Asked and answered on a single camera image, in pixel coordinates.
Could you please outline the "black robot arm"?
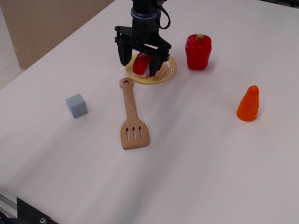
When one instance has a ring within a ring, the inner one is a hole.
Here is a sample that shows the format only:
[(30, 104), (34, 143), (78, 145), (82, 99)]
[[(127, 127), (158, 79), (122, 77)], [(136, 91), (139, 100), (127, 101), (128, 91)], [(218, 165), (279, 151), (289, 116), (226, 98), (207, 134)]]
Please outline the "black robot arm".
[(160, 25), (161, 13), (169, 16), (163, 3), (163, 0), (134, 0), (130, 11), (132, 26), (114, 28), (121, 64), (126, 66), (130, 62), (133, 50), (145, 53), (151, 56), (150, 77), (154, 77), (170, 57), (171, 45), (159, 35), (159, 30), (167, 29), (171, 23), (168, 21), (164, 28)]

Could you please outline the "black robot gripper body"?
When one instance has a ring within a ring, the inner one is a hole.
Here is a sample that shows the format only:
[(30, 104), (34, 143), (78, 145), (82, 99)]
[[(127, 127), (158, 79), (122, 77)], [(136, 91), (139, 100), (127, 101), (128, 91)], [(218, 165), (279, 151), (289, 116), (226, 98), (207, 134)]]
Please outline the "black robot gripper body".
[(156, 11), (152, 15), (142, 15), (135, 11), (131, 12), (132, 26), (116, 26), (115, 42), (118, 44), (132, 43), (133, 50), (145, 53), (147, 55), (164, 56), (164, 61), (168, 61), (171, 45), (160, 35), (160, 29), (167, 29), (170, 26), (168, 21), (165, 27), (161, 27), (161, 12)]

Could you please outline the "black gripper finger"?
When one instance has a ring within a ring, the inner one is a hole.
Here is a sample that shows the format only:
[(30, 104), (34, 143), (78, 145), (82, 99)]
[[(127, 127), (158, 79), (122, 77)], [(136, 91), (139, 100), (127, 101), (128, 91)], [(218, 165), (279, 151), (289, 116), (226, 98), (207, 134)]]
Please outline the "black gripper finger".
[(126, 66), (132, 58), (132, 43), (122, 43), (119, 42), (118, 44), (118, 53), (119, 53), (119, 58), (120, 62), (123, 66)]
[(161, 66), (164, 62), (164, 56), (153, 55), (149, 63), (149, 76), (154, 77), (158, 70), (161, 69)]

